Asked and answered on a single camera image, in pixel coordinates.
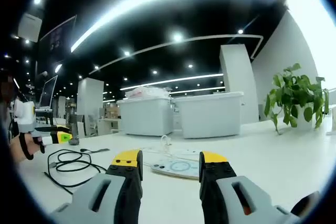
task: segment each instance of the plastic bag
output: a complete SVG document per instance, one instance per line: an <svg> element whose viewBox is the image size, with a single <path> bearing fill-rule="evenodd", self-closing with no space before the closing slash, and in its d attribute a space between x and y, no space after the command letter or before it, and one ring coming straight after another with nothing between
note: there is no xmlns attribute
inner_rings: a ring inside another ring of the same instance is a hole
<svg viewBox="0 0 336 224"><path fill-rule="evenodd" d="M169 92L156 87L137 87L125 93L129 99L140 97L169 97Z"/></svg>

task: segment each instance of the white box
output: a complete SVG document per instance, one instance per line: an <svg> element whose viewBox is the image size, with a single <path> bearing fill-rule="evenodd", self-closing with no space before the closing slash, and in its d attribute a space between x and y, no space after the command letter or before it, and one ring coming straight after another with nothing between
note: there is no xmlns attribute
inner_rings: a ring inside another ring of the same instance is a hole
<svg viewBox="0 0 336 224"><path fill-rule="evenodd" d="M162 136L173 131L171 99L146 97L118 101L123 131L127 134Z"/></svg>
<svg viewBox="0 0 336 224"><path fill-rule="evenodd" d="M230 92L174 99L180 110L183 137L239 134L242 96L242 92Z"/></svg>

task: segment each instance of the potted plant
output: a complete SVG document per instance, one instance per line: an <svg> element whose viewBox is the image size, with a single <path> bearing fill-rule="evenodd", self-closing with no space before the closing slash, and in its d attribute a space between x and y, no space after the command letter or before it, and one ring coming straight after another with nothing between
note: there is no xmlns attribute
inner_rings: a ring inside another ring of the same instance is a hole
<svg viewBox="0 0 336 224"><path fill-rule="evenodd" d="M310 123L311 128L312 117L315 114L315 129L322 123L323 106L324 114L328 113L328 91L321 88L321 81L324 81L324 78L316 77L317 83L312 84L306 75L293 75L293 72L300 68L300 65L295 63L292 67L285 68L282 74L275 74L273 83L276 88L272 89L266 97L264 113L265 116L270 116L278 134L278 115L281 111L284 111L284 123L301 128L305 127L306 122ZM277 113L274 112L275 105L280 107Z"/></svg>

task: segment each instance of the black ceiling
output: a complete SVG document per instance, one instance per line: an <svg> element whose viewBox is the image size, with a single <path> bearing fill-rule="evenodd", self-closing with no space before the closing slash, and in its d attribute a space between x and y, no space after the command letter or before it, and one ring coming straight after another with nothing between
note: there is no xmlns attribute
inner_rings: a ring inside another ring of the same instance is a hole
<svg viewBox="0 0 336 224"><path fill-rule="evenodd" d="M77 15L73 31L78 39L118 0L46 0L45 17L41 36L64 20ZM221 72L219 64L220 45L245 44L252 54L258 39L221 38L193 41L151 50L109 65L91 75L94 66L101 66L123 56L123 50L138 51L147 47L171 41L171 34L181 32L185 38L196 36L236 34L244 28L245 34L262 35L263 44L279 23L285 8L283 0L160 0L128 13L116 23L108 23L93 33L73 54L64 54L58 59L63 64L57 83L66 96L76 96L78 75L103 80L109 84L106 91L117 98L123 97L119 89L141 83L175 79ZM38 55L38 45L24 45L7 35L7 52L11 59L0 57L2 68L9 69L21 83L21 87L31 79L35 70L34 59ZM49 77L54 75L56 62L44 66ZM152 70L159 74L154 76ZM215 87L220 78L186 81L179 83L183 89L194 89L200 83L202 88Z"/></svg>

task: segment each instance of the desk surface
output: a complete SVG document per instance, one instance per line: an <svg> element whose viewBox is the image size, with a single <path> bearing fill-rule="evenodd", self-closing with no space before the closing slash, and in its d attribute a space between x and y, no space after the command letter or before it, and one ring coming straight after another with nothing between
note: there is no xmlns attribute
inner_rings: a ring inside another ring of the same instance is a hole
<svg viewBox="0 0 336 224"><path fill-rule="evenodd" d="M248 177L265 190L274 205L290 210L302 197L325 185L334 166L336 136L326 136L331 129L328 116L316 131L298 132L283 124L279 128L282 135L276 134L272 122L265 121L243 125L239 136L199 140L185 140L181 133L175 132L170 136L171 151L207 150L222 154L237 175ZM51 212L61 204L71 202L71 196L43 174L50 153L62 148L77 151L80 148L109 148L109 152L91 155L95 164L107 168L119 152L142 147L158 150L160 138L118 133L81 139L79 146L52 145L46 148L45 154L38 153L32 161L23 161L18 170L42 209ZM162 158L160 154L143 153L146 163L153 164ZM74 184L96 172L88 168L84 172L54 173L54 176L64 184ZM199 186L196 180L155 174L144 166L139 223L204 223Z"/></svg>

